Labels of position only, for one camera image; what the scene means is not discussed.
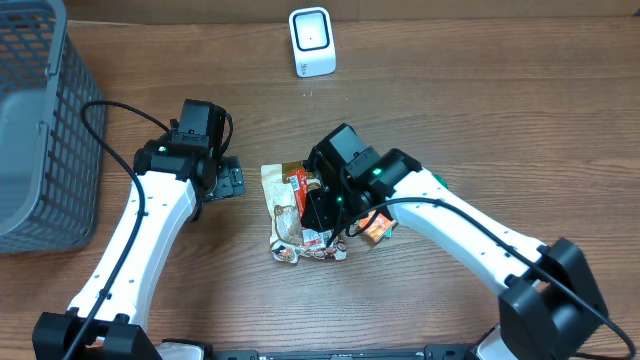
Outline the brown white snack bag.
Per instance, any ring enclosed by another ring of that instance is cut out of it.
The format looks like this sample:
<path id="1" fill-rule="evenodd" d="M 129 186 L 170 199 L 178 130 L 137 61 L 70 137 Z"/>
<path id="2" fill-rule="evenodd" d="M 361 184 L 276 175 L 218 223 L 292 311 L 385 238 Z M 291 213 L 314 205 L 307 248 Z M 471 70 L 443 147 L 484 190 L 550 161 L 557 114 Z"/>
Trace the brown white snack bag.
<path id="1" fill-rule="evenodd" d="M 302 244 L 301 218 L 299 218 L 296 199 L 288 180 L 289 173 L 298 167 L 303 168 L 306 173 L 308 192 L 318 189 L 320 181 L 315 175 L 305 170 L 301 161 L 261 167 L 261 183 L 271 217 L 269 243 L 274 259 L 290 264 L 296 264 L 300 258 L 345 260 L 346 245 L 342 240 L 335 240 L 329 247 L 326 246 L 326 241 L 332 234 L 330 230 L 318 232 L 322 236 L 320 247 L 307 248 Z"/>

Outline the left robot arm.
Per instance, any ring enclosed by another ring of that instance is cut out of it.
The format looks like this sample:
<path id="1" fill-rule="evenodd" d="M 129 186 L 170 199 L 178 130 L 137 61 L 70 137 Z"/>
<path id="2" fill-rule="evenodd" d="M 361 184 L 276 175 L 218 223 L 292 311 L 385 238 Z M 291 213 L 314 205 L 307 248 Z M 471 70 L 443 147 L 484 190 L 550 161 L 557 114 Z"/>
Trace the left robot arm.
<path id="1" fill-rule="evenodd" d="M 170 250 L 187 221 L 208 201 L 241 196 L 236 158 L 226 156 L 232 116 L 188 99 L 161 137 L 126 161 L 90 135 L 131 177 L 122 217 L 102 258 L 63 314 L 44 312 L 33 333 L 39 359 L 210 359 L 211 345 L 169 339 L 154 345 L 146 329 L 153 295 Z"/>

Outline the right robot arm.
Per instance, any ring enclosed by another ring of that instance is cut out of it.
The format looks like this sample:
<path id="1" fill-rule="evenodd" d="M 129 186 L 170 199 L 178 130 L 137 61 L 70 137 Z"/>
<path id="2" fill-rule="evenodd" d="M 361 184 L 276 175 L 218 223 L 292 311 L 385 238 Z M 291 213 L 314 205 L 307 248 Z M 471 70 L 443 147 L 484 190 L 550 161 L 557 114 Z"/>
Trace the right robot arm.
<path id="1" fill-rule="evenodd" d="M 405 152 L 384 155 L 342 124 L 303 166 L 320 187 L 306 197 L 305 227 L 340 234 L 369 214 L 397 221 L 445 250 L 498 299 L 499 322 L 468 359 L 569 359 L 608 318 L 583 252 L 552 245 L 493 220 L 448 190 Z"/>

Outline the red snack bar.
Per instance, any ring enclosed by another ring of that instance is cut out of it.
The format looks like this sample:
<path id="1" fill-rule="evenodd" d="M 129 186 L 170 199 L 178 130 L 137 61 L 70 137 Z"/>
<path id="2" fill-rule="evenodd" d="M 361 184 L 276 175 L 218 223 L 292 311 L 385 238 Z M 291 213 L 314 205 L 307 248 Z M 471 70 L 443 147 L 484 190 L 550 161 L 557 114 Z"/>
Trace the red snack bar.
<path id="1" fill-rule="evenodd" d="M 302 218 L 306 208 L 306 195 L 308 192 L 307 177 L 303 168 L 296 168 L 289 173 L 289 183 L 292 186 L 299 218 Z M 307 248 L 318 248 L 321 246 L 322 236 L 315 230 L 302 227 L 302 244 Z"/>

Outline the teal orange tissue pack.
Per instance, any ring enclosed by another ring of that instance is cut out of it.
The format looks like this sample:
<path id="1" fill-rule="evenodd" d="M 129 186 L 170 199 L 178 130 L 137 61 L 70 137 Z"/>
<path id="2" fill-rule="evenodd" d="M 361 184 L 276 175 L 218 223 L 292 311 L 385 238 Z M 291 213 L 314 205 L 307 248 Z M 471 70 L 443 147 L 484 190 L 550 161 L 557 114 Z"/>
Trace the teal orange tissue pack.
<path id="1" fill-rule="evenodd" d="M 395 220 L 390 220 L 377 210 L 370 211 L 366 218 L 357 222 L 356 231 L 366 238 L 372 245 L 377 245 L 393 235 L 398 226 Z"/>

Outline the green lid jar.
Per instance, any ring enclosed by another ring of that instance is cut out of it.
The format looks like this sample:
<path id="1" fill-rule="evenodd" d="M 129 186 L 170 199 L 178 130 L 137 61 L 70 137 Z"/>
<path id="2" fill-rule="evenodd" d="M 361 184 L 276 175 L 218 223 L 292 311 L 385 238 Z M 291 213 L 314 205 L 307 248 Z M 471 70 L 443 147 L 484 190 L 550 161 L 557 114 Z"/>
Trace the green lid jar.
<path id="1" fill-rule="evenodd" d="M 440 175 L 437 175 L 437 174 L 433 174 L 433 176 L 444 188 L 446 188 L 446 189 L 449 188 L 446 180 L 443 177 L 441 177 Z"/>

